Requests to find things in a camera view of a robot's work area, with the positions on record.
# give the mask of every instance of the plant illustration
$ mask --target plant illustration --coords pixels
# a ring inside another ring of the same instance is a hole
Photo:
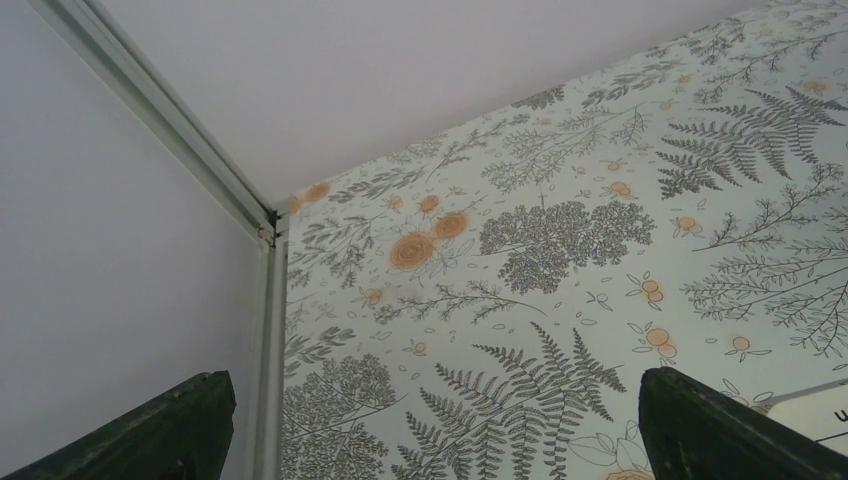
[[[426,166],[413,170],[394,167],[389,171],[380,172],[368,180],[357,180],[346,188],[335,191],[328,197],[331,202],[348,203],[362,195],[368,200],[376,200],[394,190],[411,185],[424,176]]]
[[[745,405],[746,407],[749,407],[755,412],[766,414],[769,410],[771,410],[771,405],[766,402],[771,400],[771,398],[774,396],[774,392],[762,392],[755,395],[754,398],[751,398],[749,400],[748,398],[745,398],[745,396],[742,395],[739,389],[736,388],[736,385],[730,383],[730,380],[723,378],[722,382],[724,383],[724,387],[727,389],[721,391],[722,395],[732,398],[733,400],[741,403],[742,405]]]
[[[545,315],[545,312],[533,305],[499,296],[500,289],[484,281],[469,281],[465,290],[461,291],[456,291],[450,285],[436,284],[436,292],[439,296],[431,300],[402,297],[399,300],[399,306],[384,305],[380,307],[375,313],[374,319],[377,320],[377,323],[385,325],[402,314],[411,312],[415,320],[420,321],[438,311],[439,319],[448,321],[456,311],[472,306],[479,307],[473,314],[471,323],[474,324],[485,320],[493,313],[508,312],[516,306],[530,308]]]
[[[569,157],[586,155],[602,143],[632,145],[648,128],[648,115],[639,106],[620,112],[592,107],[565,120],[557,130],[523,130],[507,135],[504,146],[515,160],[486,167],[481,176],[503,193],[524,185],[540,185],[549,181],[566,165]],[[610,122],[619,122],[608,130]]]
[[[589,108],[601,102],[618,100],[631,91],[646,90],[658,83],[663,83],[668,80],[672,70],[682,65],[683,61],[677,59],[661,60],[643,66],[638,72],[616,75],[609,87],[597,88],[590,92],[583,100],[583,107]]]
[[[609,478],[627,480],[653,479],[651,464],[645,449],[639,441],[639,425],[628,420],[624,435],[613,440],[609,435],[596,433],[590,437],[580,437],[568,442],[571,451],[583,460],[599,467],[615,465],[618,471]]]
[[[822,165],[819,172],[841,175],[841,170],[832,167]],[[748,320],[761,312],[773,319],[773,325],[793,328],[800,334],[791,337],[791,345],[811,347],[817,356],[841,357],[842,348],[848,347],[848,237],[825,234],[817,239],[785,238],[778,235],[774,222],[767,229],[760,226],[767,225],[769,218],[787,215],[803,219],[801,225],[824,223],[830,232],[838,231],[838,224],[831,217],[804,216],[797,207],[789,214],[785,208],[783,213],[770,214],[763,206],[770,204],[760,201],[759,205],[764,210],[753,223],[756,228],[749,228],[747,237],[735,237],[739,241],[722,244],[741,242],[746,249],[782,248],[790,256],[749,253],[725,257],[714,266],[717,273],[685,285],[683,291],[702,318]],[[731,234],[722,236],[719,232],[718,238],[733,239]]]
[[[730,350],[724,352],[725,355],[739,355],[739,363],[745,361],[750,355],[768,355],[771,350],[751,350],[751,340],[746,337],[733,337],[730,341]]]
[[[848,30],[839,30],[813,37],[803,35],[789,38],[776,37],[765,42],[763,53],[730,57],[731,60],[739,62],[742,66],[708,78],[707,83],[711,86],[695,92],[695,101],[702,104],[718,103],[728,85],[735,81],[740,81],[744,85],[751,85],[757,79],[758,71],[781,72],[783,70],[781,64],[784,59],[797,50],[803,50],[805,56],[811,61],[818,60],[825,44],[846,32]]]
[[[297,300],[286,301],[285,328],[287,335],[296,332],[298,325],[305,322],[307,318],[311,318],[313,322],[317,322],[324,317],[336,318],[336,315],[333,313],[335,307],[331,303],[319,303],[313,299],[310,305],[307,305],[306,301],[313,296],[314,294],[311,294]],[[311,309],[313,307],[317,307],[319,312],[314,318],[312,318],[311,310],[307,310],[307,308]]]
[[[768,251],[782,244],[783,237],[777,233],[777,228],[789,225],[801,228],[818,221],[815,215],[805,213],[803,208],[815,205],[839,190],[837,182],[842,179],[843,173],[842,167],[833,163],[815,165],[808,178],[810,184],[804,188],[795,184],[786,185],[781,189],[783,199],[779,202],[758,199],[756,204],[760,212],[744,229],[733,212],[725,213],[722,226],[713,232],[709,246],[694,251],[725,245],[736,245],[739,250],[745,252],[754,252],[757,248]],[[840,227],[844,219],[839,213],[840,210],[834,207],[823,215],[830,220],[828,226],[831,231],[836,233],[844,231]]]
[[[321,265],[342,280],[342,288],[352,287],[362,271],[365,252],[374,247],[372,224],[384,215],[341,220],[327,217],[309,224],[299,242],[302,249],[289,254],[289,285],[305,287],[312,278],[312,269]]]
[[[554,293],[568,270],[621,263],[625,242],[651,244],[654,221],[635,204],[613,200],[588,211],[569,201],[545,208],[524,205],[489,219],[480,232],[482,255],[507,254],[498,276],[513,292]]]
[[[434,135],[423,142],[413,143],[408,147],[395,150],[390,153],[386,159],[390,163],[408,165],[415,163],[416,160],[435,158],[442,149],[442,145],[444,144],[447,136],[448,135],[446,133]]]
[[[485,132],[481,132],[479,129],[475,128],[468,134],[468,138],[464,142],[454,141],[448,145],[448,148],[442,155],[442,161],[430,170],[430,174],[427,175],[427,181],[429,181],[430,178],[433,177],[433,174],[435,174],[440,168],[470,160],[471,157],[469,157],[466,152],[474,148],[486,148],[489,145],[489,140],[503,134],[503,131],[507,126],[512,127],[521,125],[522,123],[527,123],[528,120],[530,120],[530,115],[522,114],[516,115],[512,117],[512,119],[505,118],[499,120]]]
[[[651,272],[647,271],[642,274],[642,278],[635,275],[627,274],[627,279],[630,283],[636,285],[637,288],[627,292],[628,297],[640,296],[647,302],[648,306],[654,310],[662,311],[660,303],[665,299],[665,292],[656,280],[651,278]]]
[[[539,92],[524,100],[520,100],[512,104],[513,108],[530,107],[533,110],[544,110],[548,105],[553,105],[565,99],[565,93],[562,86],[549,88],[543,92]]]
[[[313,364],[324,361],[333,351],[356,337],[353,329],[330,327],[321,332],[316,340],[302,335],[288,335],[283,348],[283,376],[292,378],[304,363]]]
[[[633,353],[653,353],[656,352],[660,358],[660,366],[667,367],[669,365],[677,365],[674,357],[677,356],[677,347],[664,328],[651,328],[654,322],[648,322],[644,327],[640,327],[635,323],[628,323],[633,332],[639,335],[639,343],[641,347],[633,348]]]
[[[831,26],[833,20],[848,13],[848,6],[836,1],[817,3],[799,0],[786,2],[767,2],[757,10],[761,14],[771,13],[783,20],[790,31],[778,32],[770,26],[759,31],[751,31],[751,26],[764,16],[748,18],[730,17],[709,25],[666,44],[654,47],[649,57],[665,59],[676,51],[684,49],[698,59],[702,65],[716,67],[728,65],[716,75],[706,79],[707,87],[695,94],[695,101],[709,104],[721,101],[725,90],[734,83],[751,85],[762,72],[781,72],[783,62],[792,54],[799,52],[809,60],[815,61],[821,55],[825,44],[837,35],[848,32],[839,30],[813,35],[819,30]],[[738,47],[751,44],[750,37],[762,40],[756,49],[758,53],[740,53]]]
[[[531,324],[542,343],[541,361],[524,350],[474,345],[498,360],[509,375],[505,380],[436,365],[439,376],[460,398],[421,389],[438,424],[428,425],[407,413],[418,449],[399,446],[405,463],[393,465],[392,473],[405,480],[444,478],[450,468],[460,480],[496,478],[509,454],[512,472],[502,476],[529,479],[541,475],[531,471],[541,450],[550,467],[547,476],[566,478],[568,442],[584,414],[591,410],[612,420],[601,399],[601,386],[620,393],[626,389],[617,367],[606,368],[595,360],[576,329],[572,356],[567,357],[553,337]]]
[[[735,174],[760,183],[760,159],[788,178],[787,150],[799,160],[817,163],[812,143],[818,129],[823,125],[844,126],[828,112],[845,112],[848,108],[835,100],[823,101],[786,88],[789,99],[748,90],[760,99],[762,106],[702,109],[728,115],[734,120],[671,124],[672,130],[689,138],[663,138],[666,144],[687,153],[657,152],[660,158],[676,167],[659,169],[668,177],[660,179],[662,198],[676,197],[684,191],[697,193],[701,188],[721,190],[718,179],[742,186]]]
[[[281,478],[378,478],[389,451],[362,420],[400,400],[377,357],[325,360],[321,374],[283,394]]]

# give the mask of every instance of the floral pattern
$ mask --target floral pattern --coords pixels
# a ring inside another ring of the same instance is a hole
[[[279,478],[650,480],[645,369],[840,379],[846,64],[772,1],[297,192]]]

